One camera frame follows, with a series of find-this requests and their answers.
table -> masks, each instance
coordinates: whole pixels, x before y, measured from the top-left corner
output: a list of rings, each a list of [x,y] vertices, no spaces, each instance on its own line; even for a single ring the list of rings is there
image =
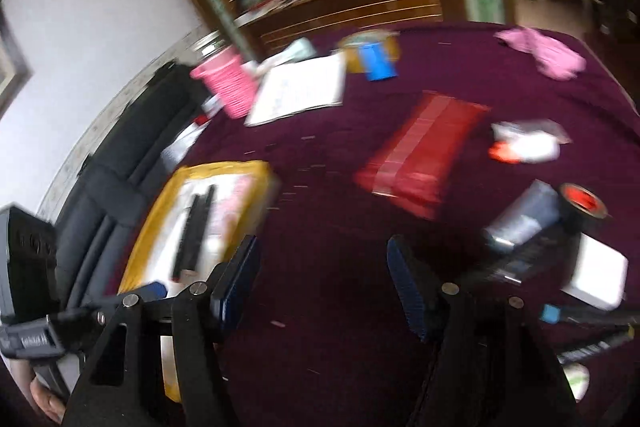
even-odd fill
[[[262,159],[282,181],[259,234],[262,271],[244,319],[222,354],[223,372],[243,425],[401,426],[422,383],[430,348],[408,330],[386,268],[386,242],[404,233],[443,279],[479,255],[478,231],[532,181],[574,182],[593,190],[612,219],[598,238],[629,259],[626,298],[640,302],[640,118],[621,89],[574,38],[558,38],[587,60],[568,82],[536,71],[531,55],[499,44],[503,26],[467,23],[407,27],[398,77],[346,79],[341,107],[263,126],[217,115],[186,162]],[[347,32],[314,40],[328,52]],[[452,167],[436,221],[418,219],[366,193],[353,173],[391,137],[430,89],[492,110],[468,136]],[[573,140],[558,160],[507,165],[488,158],[490,123],[550,118]],[[559,271],[494,295],[519,295],[532,314],[569,303]],[[544,326],[552,342],[586,336]],[[588,425],[626,384],[638,341],[586,363],[591,384],[579,408]]]

red plastic bag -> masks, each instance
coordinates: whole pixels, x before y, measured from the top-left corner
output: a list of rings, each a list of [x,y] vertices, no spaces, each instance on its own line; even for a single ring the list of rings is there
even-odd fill
[[[489,108],[433,91],[402,129],[356,173],[358,185],[418,217],[433,219],[462,143]]]

pink ribbed container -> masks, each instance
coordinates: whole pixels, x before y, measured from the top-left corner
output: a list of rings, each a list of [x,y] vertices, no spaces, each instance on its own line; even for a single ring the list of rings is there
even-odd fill
[[[232,46],[205,60],[191,70],[191,78],[200,79],[220,97],[229,118],[246,116],[254,105],[257,86],[241,67],[241,57]]]

screw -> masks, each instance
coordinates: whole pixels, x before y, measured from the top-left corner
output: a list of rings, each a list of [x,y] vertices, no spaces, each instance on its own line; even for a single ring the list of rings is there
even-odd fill
[[[524,301],[520,297],[509,297],[509,306],[516,308],[517,310],[524,308]]]
[[[191,295],[202,295],[207,291],[207,283],[206,282],[194,282],[191,286],[189,286],[189,293]]]
[[[122,304],[124,304],[125,308],[131,308],[132,306],[138,304],[139,300],[140,297],[138,297],[135,293],[130,293],[122,300]]]
[[[442,290],[443,293],[446,293],[447,295],[457,295],[458,292],[460,292],[459,286],[452,282],[444,283],[440,289]]]

blue marker cap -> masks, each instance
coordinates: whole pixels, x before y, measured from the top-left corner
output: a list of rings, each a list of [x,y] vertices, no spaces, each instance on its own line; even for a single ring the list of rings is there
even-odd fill
[[[540,320],[548,324],[558,324],[560,320],[560,308],[552,306],[551,304],[545,304],[545,307],[542,308]]]

